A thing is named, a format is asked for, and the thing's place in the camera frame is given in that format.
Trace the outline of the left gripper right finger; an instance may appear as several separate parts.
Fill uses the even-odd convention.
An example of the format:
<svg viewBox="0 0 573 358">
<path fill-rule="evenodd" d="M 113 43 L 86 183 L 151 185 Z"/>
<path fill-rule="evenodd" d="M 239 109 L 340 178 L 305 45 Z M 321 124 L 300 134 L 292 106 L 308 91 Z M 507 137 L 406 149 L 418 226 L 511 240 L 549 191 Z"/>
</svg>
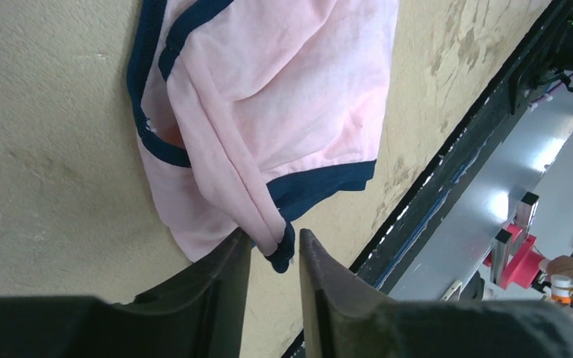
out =
<svg viewBox="0 0 573 358">
<path fill-rule="evenodd" d="M 311 230 L 299 263 L 308 357 L 573 357 L 573 322 L 542 301 L 395 301 Z"/>
</svg>

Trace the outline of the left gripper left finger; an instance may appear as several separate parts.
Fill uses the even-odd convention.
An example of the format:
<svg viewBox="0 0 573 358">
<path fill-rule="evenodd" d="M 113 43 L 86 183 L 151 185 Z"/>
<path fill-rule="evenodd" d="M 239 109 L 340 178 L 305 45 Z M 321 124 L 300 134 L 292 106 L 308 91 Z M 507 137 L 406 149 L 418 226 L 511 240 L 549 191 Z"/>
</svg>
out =
<svg viewBox="0 0 573 358">
<path fill-rule="evenodd" d="M 128 304 L 90 296 L 0 298 L 0 357 L 237 357 L 251 241 L 213 252 Z"/>
</svg>

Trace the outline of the pink underwear navy trim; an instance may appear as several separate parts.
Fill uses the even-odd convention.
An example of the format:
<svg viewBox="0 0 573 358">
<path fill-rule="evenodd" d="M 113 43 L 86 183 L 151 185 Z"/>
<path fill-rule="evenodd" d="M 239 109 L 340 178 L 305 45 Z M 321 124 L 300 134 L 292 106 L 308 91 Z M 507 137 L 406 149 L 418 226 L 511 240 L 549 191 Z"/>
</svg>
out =
<svg viewBox="0 0 573 358">
<path fill-rule="evenodd" d="M 244 230 L 276 272 L 292 223 L 375 173 L 397 1 L 144 1 L 126 75 L 155 209 L 196 262 Z"/>
</svg>

